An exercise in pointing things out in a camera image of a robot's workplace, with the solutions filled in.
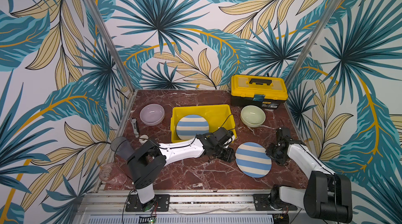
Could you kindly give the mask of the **blue cream striped plate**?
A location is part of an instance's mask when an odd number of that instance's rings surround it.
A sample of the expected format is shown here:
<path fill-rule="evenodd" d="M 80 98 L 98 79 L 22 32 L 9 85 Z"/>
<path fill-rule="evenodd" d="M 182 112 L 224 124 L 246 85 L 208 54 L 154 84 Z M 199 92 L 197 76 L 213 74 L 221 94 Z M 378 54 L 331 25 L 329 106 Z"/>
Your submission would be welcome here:
<path fill-rule="evenodd" d="M 209 123 L 200 115 L 188 115 L 179 120 L 176 133 L 181 140 L 190 140 L 196 135 L 209 132 Z"/>
<path fill-rule="evenodd" d="M 238 168 L 247 176 L 262 178 L 272 168 L 272 160 L 266 154 L 266 149 L 255 142 L 241 144 L 235 153 Z"/>

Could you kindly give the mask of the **grey folding knife tool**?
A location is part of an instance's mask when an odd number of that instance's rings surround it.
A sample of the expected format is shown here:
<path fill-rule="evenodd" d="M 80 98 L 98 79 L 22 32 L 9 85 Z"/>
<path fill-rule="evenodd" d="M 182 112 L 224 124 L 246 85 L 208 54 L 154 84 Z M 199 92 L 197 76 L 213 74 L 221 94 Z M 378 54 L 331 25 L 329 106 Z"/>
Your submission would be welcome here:
<path fill-rule="evenodd" d="M 136 138 L 139 138 L 139 128 L 138 128 L 138 123 L 136 118 L 132 118 L 130 120 L 131 126 L 133 128 L 133 133 Z"/>

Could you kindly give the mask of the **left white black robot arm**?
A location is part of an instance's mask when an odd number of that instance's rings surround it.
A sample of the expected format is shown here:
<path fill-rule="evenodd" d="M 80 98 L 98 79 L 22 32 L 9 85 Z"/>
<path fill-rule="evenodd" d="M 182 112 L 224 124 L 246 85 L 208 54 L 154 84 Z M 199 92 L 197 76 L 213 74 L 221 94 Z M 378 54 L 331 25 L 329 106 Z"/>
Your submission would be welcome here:
<path fill-rule="evenodd" d="M 198 134 L 194 138 L 177 143 L 158 143 L 147 140 L 127 159 L 131 180 L 142 206 L 156 200 L 153 183 L 169 164 L 190 158 L 214 157 L 230 163 L 234 150 L 229 145 L 234 140 L 234 131 L 219 128 L 213 133 Z"/>

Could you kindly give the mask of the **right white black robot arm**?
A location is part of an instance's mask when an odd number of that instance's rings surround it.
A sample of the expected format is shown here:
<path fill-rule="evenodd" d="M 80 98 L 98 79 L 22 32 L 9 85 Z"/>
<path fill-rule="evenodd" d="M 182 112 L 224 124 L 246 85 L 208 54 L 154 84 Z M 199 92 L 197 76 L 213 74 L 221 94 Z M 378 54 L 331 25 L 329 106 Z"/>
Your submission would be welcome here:
<path fill-rule="evenodd" d="M 294 161 L 307 176 L 306 189 L 274 185 L 268 202 L 273 209 L 296 206 L 310 218 L 349 224 L 353 218 L 351 182 L 323 164 L 302 141 L 293 139 L 288 128 L 276 130 L 276 143 L 266 154 L 276 164 Z"/>

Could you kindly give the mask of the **pale green bowl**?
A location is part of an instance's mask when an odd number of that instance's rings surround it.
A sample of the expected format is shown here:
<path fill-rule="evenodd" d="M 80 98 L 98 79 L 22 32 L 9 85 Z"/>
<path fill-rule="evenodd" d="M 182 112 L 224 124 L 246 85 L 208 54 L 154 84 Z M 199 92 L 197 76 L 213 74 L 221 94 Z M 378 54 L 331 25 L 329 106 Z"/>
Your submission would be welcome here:
<path fill-rule="evenodd" d="M 256 128 L 263 125 L 266 120 L 266 115 L 261 108 L 248 105 L 241 110 L 240 118 L 246 126 Z"/>

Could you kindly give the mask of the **white tape roll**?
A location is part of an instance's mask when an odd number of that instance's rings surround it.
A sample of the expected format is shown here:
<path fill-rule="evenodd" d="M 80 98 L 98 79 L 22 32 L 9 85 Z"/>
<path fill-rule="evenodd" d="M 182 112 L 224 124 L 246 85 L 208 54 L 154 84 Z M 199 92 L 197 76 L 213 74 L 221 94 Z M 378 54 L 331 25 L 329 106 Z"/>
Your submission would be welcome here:
<path fill-rule="evenodd" d="M 144 144 L 144 143 L 146 143 L 146 142 L 149 140 L 149 137 L 148 137 L 147 135 L 142 135 L 142 136 L 140 136 L 140 137 L 138 138 L 138 140 L 139 140 L 139 142 L 140 142 L 141 144 Z"/>

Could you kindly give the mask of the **grey translucent cup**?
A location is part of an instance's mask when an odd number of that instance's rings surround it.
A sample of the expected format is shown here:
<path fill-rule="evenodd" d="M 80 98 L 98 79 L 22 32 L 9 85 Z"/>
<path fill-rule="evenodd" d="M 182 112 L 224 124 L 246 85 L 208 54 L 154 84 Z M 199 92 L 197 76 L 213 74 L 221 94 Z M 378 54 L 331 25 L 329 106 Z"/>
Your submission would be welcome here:
<path fill-rule="evenodd" d="M 134 154 L 134 150 L 129 140 L 125 137 L 117 137 L 111 143 L 111 150 L 125 161 Z"/>

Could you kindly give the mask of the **yellow black toolbox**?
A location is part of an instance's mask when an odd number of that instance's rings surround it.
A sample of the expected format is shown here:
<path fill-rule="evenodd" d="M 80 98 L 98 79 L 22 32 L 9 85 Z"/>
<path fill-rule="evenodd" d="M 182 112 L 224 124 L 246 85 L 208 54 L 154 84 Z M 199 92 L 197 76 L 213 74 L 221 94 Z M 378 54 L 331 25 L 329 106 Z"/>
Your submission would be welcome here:
<path fill-rule="evenodd" d="M 284 80 L 278 77 L 234 75 L 230 85 L 232 106 L 277 109 L 289 97 Z"/>

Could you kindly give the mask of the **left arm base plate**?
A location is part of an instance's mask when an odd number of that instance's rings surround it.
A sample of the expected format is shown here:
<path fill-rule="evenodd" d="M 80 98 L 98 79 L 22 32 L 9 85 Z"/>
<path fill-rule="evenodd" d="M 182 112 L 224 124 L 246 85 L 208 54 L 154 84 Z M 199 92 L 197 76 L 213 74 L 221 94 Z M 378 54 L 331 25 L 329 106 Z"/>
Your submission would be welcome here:
<path fill-rule="evenodd" d="M 147 202 L 141 203 L 139 196 L 136 194 L 130 195 L 125 205 L 126 212 L 167 212 L 169 211 L 170 195 L 160 194 Z"/>

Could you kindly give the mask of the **lilac bowl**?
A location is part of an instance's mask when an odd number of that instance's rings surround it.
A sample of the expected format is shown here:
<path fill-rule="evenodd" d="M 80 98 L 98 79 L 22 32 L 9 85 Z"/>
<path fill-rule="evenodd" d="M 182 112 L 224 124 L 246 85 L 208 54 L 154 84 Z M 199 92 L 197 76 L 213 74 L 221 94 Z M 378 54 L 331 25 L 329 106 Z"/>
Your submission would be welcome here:
<path fill-rule="evenodd" d="M 140 112 L 140 120 L 147 126 L 156 126 L 164 120 L 165 111 L 159 104 L 149 104 Z"/>

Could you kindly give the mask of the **pink translucent cup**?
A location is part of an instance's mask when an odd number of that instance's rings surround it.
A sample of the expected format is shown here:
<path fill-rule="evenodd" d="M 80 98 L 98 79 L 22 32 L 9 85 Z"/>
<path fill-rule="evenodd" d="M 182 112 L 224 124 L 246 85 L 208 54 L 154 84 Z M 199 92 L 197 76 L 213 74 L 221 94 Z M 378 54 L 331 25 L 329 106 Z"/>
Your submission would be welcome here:
<path fill-rule="evenodd" d="M 102 182 L 116 186 L 123 185 L 127 180 L 126 175 L 117 168 L 114 162 L 102 166 L 98 177 Z"/>

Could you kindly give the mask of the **yellow plastic bin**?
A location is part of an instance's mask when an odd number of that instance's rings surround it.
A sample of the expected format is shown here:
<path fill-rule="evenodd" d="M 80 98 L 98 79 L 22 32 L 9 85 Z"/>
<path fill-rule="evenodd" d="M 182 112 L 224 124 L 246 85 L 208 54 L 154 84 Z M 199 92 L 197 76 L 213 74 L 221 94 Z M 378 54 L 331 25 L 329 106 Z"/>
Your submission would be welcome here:
<path fill-rule="evenodd" d="M 229 131 L 233 131 L 233 138 L 237 138 L 235 131 L 236 123 L 234 122 L 234 117 L 231 113 L 229 105 L 183 106 L 175 107 L 172 111 L 170 130 L 171 141 L 173 143 L 182 141 L 177 134 L 176 126 L 180 119 L 188 115 L 199 115 L 206 119 L 212 132 L 216 131 L 220 127 L 224 127 Z"/>

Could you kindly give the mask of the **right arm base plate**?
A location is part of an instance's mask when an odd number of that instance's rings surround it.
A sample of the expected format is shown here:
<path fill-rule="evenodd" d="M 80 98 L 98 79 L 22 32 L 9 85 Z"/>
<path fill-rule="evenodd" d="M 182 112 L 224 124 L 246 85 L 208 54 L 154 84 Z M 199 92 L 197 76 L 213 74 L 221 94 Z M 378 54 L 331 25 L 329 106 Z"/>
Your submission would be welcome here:
<path fill-rule="evenodd" d="M 253 203 L 256 211 L 294 211 L 298 208 L 281 201 L 271 194 L 253 194 Z"/>

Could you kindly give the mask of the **aluminium front rail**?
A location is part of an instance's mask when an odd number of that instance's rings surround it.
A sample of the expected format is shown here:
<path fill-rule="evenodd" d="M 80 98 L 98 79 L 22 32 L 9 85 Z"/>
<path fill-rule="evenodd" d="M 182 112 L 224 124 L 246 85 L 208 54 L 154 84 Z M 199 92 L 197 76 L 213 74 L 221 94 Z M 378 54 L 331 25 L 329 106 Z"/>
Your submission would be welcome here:
<path fill-rule="evenodd" d="M 156 190 L 170 195 L 169 214 L 262 214 L 254 206 L 254 194 L 268 194 L 269 189 Z M 77 216 L 117 215 L 123 212 L 129 190 L 100 190 L 85 195 Z"/>

